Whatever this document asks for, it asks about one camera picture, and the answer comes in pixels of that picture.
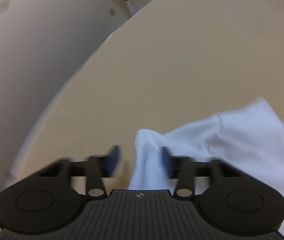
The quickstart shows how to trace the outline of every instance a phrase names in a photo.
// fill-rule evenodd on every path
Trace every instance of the beige table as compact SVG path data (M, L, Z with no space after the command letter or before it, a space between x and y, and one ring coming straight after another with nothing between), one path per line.
M63 89L18 178L119 144L122 161L106 184L126 188L139 129L165 133L259 96L284 119L284 0L154 0Z

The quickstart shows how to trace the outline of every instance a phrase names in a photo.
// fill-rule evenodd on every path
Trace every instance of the white cloth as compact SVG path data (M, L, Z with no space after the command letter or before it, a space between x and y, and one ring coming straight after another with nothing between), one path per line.
M244 109L215 114L167 134L139 130L135 139L136 164L130 190L170 189L162 165L161 147L173 155L197 161L221 157L233 166L275 188L284 197L284 122L260 98ZM205 181L196 181L196 194L205 190ZM284 235L284 222L280 228Z

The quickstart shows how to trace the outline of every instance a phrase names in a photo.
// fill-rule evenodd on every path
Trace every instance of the metal pin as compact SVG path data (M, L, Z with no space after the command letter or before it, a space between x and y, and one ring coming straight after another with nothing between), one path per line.
M180 197L189 197L192 195L192 191L186 188L182 188L177 191L177 195Z
M99 189L99 188L93 188L93 189L88 191L88 194L92 197L99 197L99 196L102 196L104 194L104 191Z

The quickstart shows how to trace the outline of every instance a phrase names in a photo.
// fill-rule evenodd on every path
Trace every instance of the circular mount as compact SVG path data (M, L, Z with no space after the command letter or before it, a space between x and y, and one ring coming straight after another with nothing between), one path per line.
M0 193L0 226L22 234L49 232L72 221L80 195L54 177L22 180Z
M199 207L216 228L236 235L278 230L284 220L284 198L251 177L223 178L202 193Z

